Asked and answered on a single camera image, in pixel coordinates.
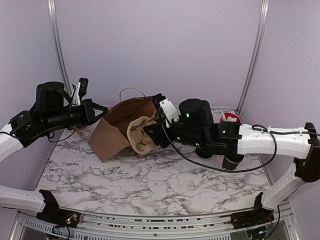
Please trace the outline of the right aluminium frame post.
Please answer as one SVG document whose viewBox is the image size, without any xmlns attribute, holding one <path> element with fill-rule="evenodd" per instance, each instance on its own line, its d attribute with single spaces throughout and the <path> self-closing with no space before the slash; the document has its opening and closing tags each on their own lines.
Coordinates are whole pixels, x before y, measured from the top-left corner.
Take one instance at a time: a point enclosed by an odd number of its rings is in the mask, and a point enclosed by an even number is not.
<svg viewBox="0 0 320 240">
<path fill-rule="evenodd" d="M 266 32 L 269 7 L 270 7 L 269 0 L 261 1 L 261 8 L 260 8 L 260 14 L 258 19 L 258 25 L 257 25 L 257 31 L 256 31 L 254 45 L 253 45 L 252 55 L 249 62 L 249 67 L 246 74 L 244 86 L 243 86 L 243 89 L 237 104 L 237 108 L 236 108 L 236 112 L 238 114 L 240 114 L 244 110 L 247 97 L 249 96 L 250 87 L 254 79 L 256 65 L 259 59 L 259 55 L 261 52 L 261 48 L 263 45 L 263 40 Z"/>
</svg>

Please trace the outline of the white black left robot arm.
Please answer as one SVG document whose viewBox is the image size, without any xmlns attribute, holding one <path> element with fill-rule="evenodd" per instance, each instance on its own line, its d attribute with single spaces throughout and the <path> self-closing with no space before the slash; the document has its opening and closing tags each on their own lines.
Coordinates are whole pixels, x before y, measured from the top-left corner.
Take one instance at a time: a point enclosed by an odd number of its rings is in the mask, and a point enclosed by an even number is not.
<svg viewBox="0 0 320 240">
<path fill-rule="evenodd" d="M 109 111 L 107 107 L 84 99 L 89 80 L 80 78 L 72 94 L 58 81 L 41 83 L 36 87 L 35 103 L 10 119 L 0 131 L 0 160 L 27 148 L 39 138 L 52 142 L 59 130 L 83 129 L 100 120 Z M 27 191 L 7 186 L 0 187 L 0 206 L 27 210 L 36 218 L 58 227 L 76 228 L 81 215 L 74 210 L 60 208 L 49 190 Z"/>
</svg>

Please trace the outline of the brown paper bag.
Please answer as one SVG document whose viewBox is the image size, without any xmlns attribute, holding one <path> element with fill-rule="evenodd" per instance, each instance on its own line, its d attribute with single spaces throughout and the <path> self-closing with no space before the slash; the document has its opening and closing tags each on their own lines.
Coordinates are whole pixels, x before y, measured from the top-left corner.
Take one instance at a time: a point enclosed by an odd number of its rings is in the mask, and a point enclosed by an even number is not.
<svg viewBox="0 0 320 240">
<path fill-rule="evenodd" d="M 105 163 L 130 146 L 127 136 L 129 124 L 140 117 L 152 117 L 156 112 L 151 96 L 122 100 L 101 118 L 88 144 L 100 161 Z"/>
</svg>

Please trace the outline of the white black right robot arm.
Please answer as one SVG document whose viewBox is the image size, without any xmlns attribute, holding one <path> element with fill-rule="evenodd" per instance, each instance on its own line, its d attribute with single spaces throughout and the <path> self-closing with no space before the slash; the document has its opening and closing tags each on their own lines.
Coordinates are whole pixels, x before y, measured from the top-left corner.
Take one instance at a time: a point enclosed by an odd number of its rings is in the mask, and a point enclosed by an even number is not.
<svg viewBox="0 0 320 240">
<path fill-rule="evenodd" d="M 251 210 L 231 215 L 235 229 L 262 225 L 274 220 L 274 210 L 299 187 L 320 178 L 320 139 L 313 123 L 304 127 L 273 128 L 236 121 L 215 123 L 206 100 L 189 98 L 175 107 L 157 94 L 152 98 L 159 119 L 144 130 L 162 148 L 180 143 L 195 148 L 203 159 L 223 156 L 221 172 L 237 173 L 247 154 L 293 157 L 283 176 L 255 198 Z"/>
</svg>

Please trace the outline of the left aluminium frame post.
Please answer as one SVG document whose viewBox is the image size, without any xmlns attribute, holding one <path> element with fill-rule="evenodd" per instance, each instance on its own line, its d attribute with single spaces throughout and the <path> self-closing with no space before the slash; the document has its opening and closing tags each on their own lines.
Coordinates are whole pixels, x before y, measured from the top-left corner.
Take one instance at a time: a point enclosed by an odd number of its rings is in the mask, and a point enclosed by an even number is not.
<svg viewBox="0 0 320 240">
<path fill-rule="evenodd" d="M 56 1 L 55 0 L 48 0 L 48 13 L 49 13 L 49 21 L 51 25 L 51 31 L 54 41 L 54 47 L 57 55 L 57 60 L 62 76 L 63 83 L 65 85 L 66 91 L 70 94 L 71 93 L 71 84 L 69 81 L 67 68 L 63 56 L 63 48 L 61 44 L 61 38 L 59 33 L 59 25 L 58 25 L 58 18 L 57 18 L 57 12 L 56 12 Z"/>
</svg>

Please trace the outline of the single black paper cup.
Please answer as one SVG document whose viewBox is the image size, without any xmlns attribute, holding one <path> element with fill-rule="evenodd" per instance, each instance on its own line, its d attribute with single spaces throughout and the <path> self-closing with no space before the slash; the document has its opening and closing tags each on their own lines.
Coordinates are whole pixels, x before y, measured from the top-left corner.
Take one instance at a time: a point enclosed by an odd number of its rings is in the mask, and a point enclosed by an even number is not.
<svg viewBox="0 0 320 240">
<path fill-rule="evenodd" d="M 243 160 L 244 156 L 224 156 L 222 161 L 222 169 L 227 171 L 233 171 L 237 168 L 240 162 Z"/>
</svg>

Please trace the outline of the brown cardboard cup carrier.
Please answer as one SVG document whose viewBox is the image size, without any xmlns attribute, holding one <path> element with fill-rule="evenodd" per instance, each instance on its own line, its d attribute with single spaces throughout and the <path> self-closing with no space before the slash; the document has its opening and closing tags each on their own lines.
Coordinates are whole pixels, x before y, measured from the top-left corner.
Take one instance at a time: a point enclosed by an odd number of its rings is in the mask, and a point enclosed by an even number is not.
<svg viewBox="0 0 320 240">
<path fill-rule="evenodd" d="M 155 147 L 152 138 L 144 131 L 144 127 L 155 124 L 156 121 L 148 116 L 141 116 L 133 121 L 127 127 L 127 138 L 132 149 L 138 155 L 147 155 Z"/>
</svg>

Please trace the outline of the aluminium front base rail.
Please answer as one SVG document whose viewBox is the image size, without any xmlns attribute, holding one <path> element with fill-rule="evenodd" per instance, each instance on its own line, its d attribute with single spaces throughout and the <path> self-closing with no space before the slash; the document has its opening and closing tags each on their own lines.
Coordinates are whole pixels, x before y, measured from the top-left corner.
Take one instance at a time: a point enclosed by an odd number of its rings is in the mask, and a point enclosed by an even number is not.
<svg viewBox="0 0 320 240">
<path fill-rule="evenodd" d="M 290 205 L 269 218 L 244 218 L 244 210 L 203 215 L 142 216 L 80 211 L 75 226 L 59 226 L 18 211 L 10 240 L 299 240 Z"/>
</svg>

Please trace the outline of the aluminium frame post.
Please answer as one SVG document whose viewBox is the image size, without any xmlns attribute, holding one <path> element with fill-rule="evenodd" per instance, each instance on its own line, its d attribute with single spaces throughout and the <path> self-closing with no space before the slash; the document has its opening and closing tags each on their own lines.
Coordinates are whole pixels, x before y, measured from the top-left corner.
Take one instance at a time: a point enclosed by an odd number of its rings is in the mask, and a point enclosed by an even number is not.
<svg viewBox="0 0 320 240">
<path fill-rule="evenodd" d="M 236 112 L 238 114 L 240 114 L 244 110 L 247 97 L 249 96 L 250 87 L 254 79 L 256 65 L 259 59 L 259 55 L 261 52 L 261 48 L 263 45 L 263 40 L 266 32 L 269 7 L 270 7 L 269 0 L 261 1 L 261 8 L 260 8 L 260 14 L 258 19 L 258 25 L 257 25 L 257 31 L 256 31 L 254 45 L 253 45 L 252 55 L 249 62 L 249 67 L 246 74 L 244 86 L 243 86 L 243 89 L 237 104 L 237 108 L 236 108 Z"/>
<path fill-rule="evenodd" d="M 54 47 L 57 55 L 57 60 L 62 76 L 63 83 L 65 85 L 66 91 L 70 94 L 71 93 L 71 84 L 69 81 L 67 68 L 63 56 L 63 48 L 61 44 L 61 38 L 59 33 L 59 25 L 58 25 L 58 18 L 57 18 L 57 12 L 56 12 L 56 1 L 55 0 L 48 0 L 48 13 L 49 13 L 49 21 L 51 25 L 51 31 L 54 41 Z"/>
</svg>

